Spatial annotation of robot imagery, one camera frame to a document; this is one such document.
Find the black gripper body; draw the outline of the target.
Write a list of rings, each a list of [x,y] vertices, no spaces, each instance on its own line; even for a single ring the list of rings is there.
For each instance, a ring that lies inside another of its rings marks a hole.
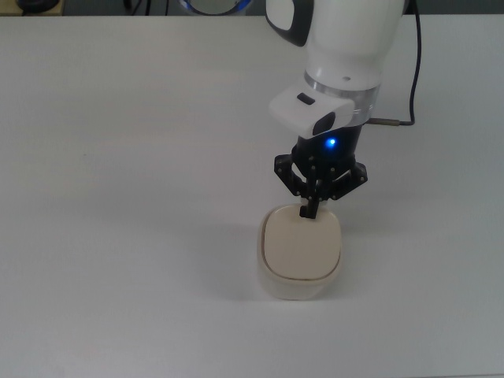
[[[300,168],[310,162],[323,165],[337,164],[355,159],[355,150],[362,126],[337,128],[310,139],[298,137],[292,149],[293,162]]]

